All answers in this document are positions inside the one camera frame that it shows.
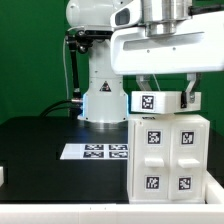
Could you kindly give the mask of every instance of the black table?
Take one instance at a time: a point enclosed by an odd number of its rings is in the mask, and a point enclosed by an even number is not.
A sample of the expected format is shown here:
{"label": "black table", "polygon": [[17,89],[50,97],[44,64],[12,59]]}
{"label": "black table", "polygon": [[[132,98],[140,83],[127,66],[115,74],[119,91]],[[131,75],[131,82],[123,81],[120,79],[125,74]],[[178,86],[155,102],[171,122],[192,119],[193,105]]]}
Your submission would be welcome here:
{"label": "black table", "polygon": [[[66,143],[126,144],[127,128],[100,131],[63,117],[0,126],[0,203],[128,203],[125,160],[59,160]],[[224,137],[210,132],[208,171],[224,186]]]}

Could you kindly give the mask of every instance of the green backdrop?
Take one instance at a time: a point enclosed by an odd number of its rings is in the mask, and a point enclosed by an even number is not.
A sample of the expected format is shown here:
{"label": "green backdrop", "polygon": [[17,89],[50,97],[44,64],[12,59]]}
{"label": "green backdrop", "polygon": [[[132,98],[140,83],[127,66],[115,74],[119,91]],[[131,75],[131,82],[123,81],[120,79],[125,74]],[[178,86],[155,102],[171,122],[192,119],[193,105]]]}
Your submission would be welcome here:
{"label": "green backdrop", "polygon": [[[47,106],[66,99],[63,69],[63,39],[68,28],[68,0],[0,0],[0,123],[12,117],[38,116]],[[195,5],[224,3],[196,1]],[[88,89],[88,58],[78,56],[82,92]],[[71,63],[67,52],[71,83]],[[185,75],[158,76],[162,90],[183,90]],[[202,116],[224,135],[224,72],[204,73]],[[130,93],[138,87],[134,77],[124,78]],[[66,116],[55,112],[52,116]]]}

